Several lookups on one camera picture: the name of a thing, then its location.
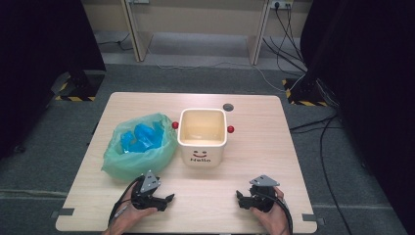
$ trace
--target clear plastic bag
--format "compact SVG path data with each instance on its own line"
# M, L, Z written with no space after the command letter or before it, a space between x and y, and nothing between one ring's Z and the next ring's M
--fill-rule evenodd
M102 170L124 181L134 180L148 170L158 174L170 163L176 148L177 134L166 115L131 119L116 127Z

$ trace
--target power outlet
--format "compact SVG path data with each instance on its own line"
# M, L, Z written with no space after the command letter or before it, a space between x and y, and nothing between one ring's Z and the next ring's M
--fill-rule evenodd
M294 2L294 0L286 0L286 1L284 1L284 0L280 0L280 1L276 1L276 0L273 0L272 2L271 2L271 9L275 9L275 3L276 2L278 2L279 4L280 4L280 6L278 7L278 10L287 10L287 9L292 9L293 8L293 2Z

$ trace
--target wooden table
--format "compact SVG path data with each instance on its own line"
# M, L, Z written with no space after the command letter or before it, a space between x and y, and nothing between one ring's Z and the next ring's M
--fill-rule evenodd
M69 191L56 227L61 231L103 231L114 203L128 185L101 171L103 155L115 127L131 118L163 113L179 121L188 108L218 108L226 112L228 135L223 162L212 169L184 165L177 149L171 163L158 176L155 197L175 197L164 212L144 218L132 228L139 233L265 233L250 211L240 209L236 190L249 196L250 180L266 174L281 183L290 208L295 233L312 233L317 225L303 221L313 214L298 158L276 96L173 93L114 93L104 110L79 172Z

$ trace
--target smiley face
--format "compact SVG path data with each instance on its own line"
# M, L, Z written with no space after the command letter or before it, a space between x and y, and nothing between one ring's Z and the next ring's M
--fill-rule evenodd
M193 151L193 157L196 158L205 158L208 156L208 152L207 151L202 151L201 153L199 153L198 151Z

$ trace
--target human hand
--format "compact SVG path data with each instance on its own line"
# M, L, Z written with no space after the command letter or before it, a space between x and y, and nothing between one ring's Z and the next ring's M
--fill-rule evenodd
M119 213L118 217L114 217L110 226L105 230L103 235L119 235L133 227L143 217L153 214L158 211L157 208L147 208L144 210L138 210L131 204L131 191L134 188L133 184L125 196L122 198L123 203L119 205L116 213Z
M284 193L277 187L274 187L277 198L283 202ZM250 208L251 212L258 218L259 222L266 228L271 235L289 235L290 229L288 219L284 210L274 203L269 212L262 212L256 208Z

